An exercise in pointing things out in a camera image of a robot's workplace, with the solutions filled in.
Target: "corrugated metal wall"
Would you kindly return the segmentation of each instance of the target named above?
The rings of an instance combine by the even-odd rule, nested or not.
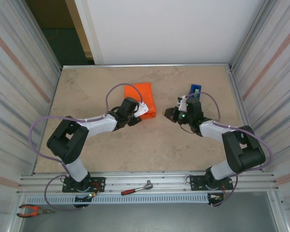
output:
[[[30,175],[35,164],[28,130],[48,115],[59,68],[23,1],[0,0],[0,231],[20,176]],[[44,124],[34,130],[36,146],[43,130]]]
[[[234,73],[252,128],[273,149],[290,216],[290,0],[275,1]]]

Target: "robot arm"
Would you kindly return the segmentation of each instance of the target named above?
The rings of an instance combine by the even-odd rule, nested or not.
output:
[[[179,107],[168,108],[164,116],[174,123],[189,124],[193,133],[220,141],[224,145],[226,160],[206,170],[208,186],[215,188],[225,178],[241,173],[265,162],[265,154],[259,142],[239,131],[215,125],[210,118],[203,116],[201,103],[197,98],[178,98]],[[253,133],[250,126],[240,127]]]
[[[144,102],[138,103],[133,98],[125,98],[120,107],[109,111],[101,120],[94,122],[72,122],[62,120],[47,141],[47,147],[66,165],[71,178],[79,191],[88,188],[90,174],[80,160],[80,154],[87,138],[94,135],[116,131],[126,124],[133,126],[141,122],[140,116],[148,112]],[[85,119],[102,118],[103,116]]]

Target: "red-handled wrench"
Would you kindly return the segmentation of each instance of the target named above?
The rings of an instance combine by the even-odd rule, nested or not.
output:
[[[121,192],[121,195],[124,196],[124,195],[128,195],[128,194],[134,193],[136,191],[140,191],[140,190],[143,190],[143,189],[152,189],[152,188],[153,188],[153,184],[150,182],[150,180],[147,180],[147,184],[144,187],[142,187],[142,188],[134,188],[134,189],[129,189],[129,190],[123,191],[123,192]]]

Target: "gray floor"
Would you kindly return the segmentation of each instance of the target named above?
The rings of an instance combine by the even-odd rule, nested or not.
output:
[[[224,205],[90,205],[23,220],[23,232],[276,232],[266,193],[235,193]]]

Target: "blue block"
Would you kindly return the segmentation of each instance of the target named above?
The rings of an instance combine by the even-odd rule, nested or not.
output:
[[[189,94],[196,93],[196,92],[201,92],[201,86],[199,86],[199,85],[191,85]],[[191,96],[191,98],[192,97],[200,99],[200,94],[193,95],[193,96]]]

